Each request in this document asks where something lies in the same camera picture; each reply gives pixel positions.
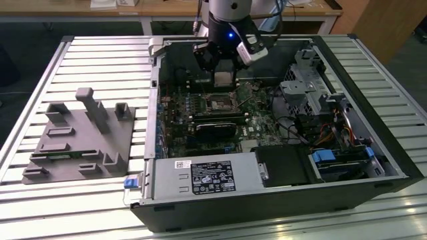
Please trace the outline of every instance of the blue tab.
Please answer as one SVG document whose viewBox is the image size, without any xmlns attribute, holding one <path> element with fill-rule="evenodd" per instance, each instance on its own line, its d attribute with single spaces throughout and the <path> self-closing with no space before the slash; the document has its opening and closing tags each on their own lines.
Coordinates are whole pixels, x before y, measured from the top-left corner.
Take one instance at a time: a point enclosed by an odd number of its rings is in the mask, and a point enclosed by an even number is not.
<svg viewBox="0 0 427 240">
<path fill-rule="evenodd" d="M 138 178 L 128 178 L 124 180 L 124 189 L 138 189 L 138 188 L 139 188 Z"/>
<path fill-rule="evenodd" d="M 315 153 L 311 155 L 314 162 L 322 162 L 322 161 L 335 161 L 335 155 L 332 150 L 326 149 L 326 150 L 318 150 Z"/>
<path fill-rule="evenodd" d="M 366 151 L 366 153 L 368 155 L 368 158 L 374 158 L 375 157 L 375 153 L 374 153 L 374 150 L 372 150 L 371 147 L 367 146 L 364 151 Z"/>
</svg>

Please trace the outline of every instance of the power supply label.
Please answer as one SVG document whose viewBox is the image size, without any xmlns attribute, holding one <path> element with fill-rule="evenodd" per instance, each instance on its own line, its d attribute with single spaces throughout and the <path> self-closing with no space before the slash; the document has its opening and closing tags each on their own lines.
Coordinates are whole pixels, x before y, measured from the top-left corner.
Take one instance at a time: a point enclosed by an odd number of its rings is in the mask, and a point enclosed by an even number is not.
<svg viewBox="0 0 427 240">
<path fill-rule="evenodd" d="M 231 161 L 191 164 L 191 183 L 195 195 L 236 191 Z"/>
</svg>

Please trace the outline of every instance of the robotic arm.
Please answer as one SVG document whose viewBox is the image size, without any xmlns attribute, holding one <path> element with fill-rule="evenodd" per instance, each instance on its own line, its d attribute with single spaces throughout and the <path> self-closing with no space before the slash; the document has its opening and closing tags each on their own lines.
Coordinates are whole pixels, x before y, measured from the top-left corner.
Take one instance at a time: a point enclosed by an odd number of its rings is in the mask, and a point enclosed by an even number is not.
<svg viewBox="0 0 427 240">
<path fill-rule="evenodd" d="M 211 72 L 214 81 L 220 61 L 231 61 L 230 77 L 235 83 L 238 71 L 267 56 L 275 41 L 260 35 L 251 19 L 252 0 L 203 1 L 208 2 L 208 13 L 203 15 L 206 18 L 208 14 L 208 37 L 206 43 L 194 46 L 194 55 L 200 68 Z"/>
</svg>

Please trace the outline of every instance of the aluminum extrusion table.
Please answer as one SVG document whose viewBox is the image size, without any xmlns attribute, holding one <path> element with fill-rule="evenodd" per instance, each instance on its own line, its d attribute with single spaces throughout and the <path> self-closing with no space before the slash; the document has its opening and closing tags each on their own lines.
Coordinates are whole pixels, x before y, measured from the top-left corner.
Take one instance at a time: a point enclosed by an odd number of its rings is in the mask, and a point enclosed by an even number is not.
<svg viewBox="0 0 427 240">
<path fill-rule="evenodd" d="M 64 37 L 0 151 L 0 239 L 399 239 L 427 234 L 427 180 L 355 209 L 152 233 L 124 205 L 123 177 L 21 184 L 48 118 L 48 103 L 83 109 L 75 90 L 91 87 L 106 108 L 136 107 L 128 173 L 144 169 L 150 36 Z M 323 37 L 340 64 L 427 175 L 427 115 L 358 39 Z M 331 81 L 338 92 L 336 81 Z"/>
</svg>

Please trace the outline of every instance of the barcode sticker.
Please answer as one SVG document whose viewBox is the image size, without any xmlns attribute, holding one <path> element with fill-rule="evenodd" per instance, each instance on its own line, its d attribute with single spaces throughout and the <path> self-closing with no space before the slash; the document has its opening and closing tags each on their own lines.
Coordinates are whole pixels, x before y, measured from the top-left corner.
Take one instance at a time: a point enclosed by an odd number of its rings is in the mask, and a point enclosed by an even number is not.
<svg viewBox="0 0 427 240">
<path fill-rule="evenodd" d="M 188 169 L 192 165 L 192 161 L 175 161 L 175 168 L 176 169 Z"/>
</svg>

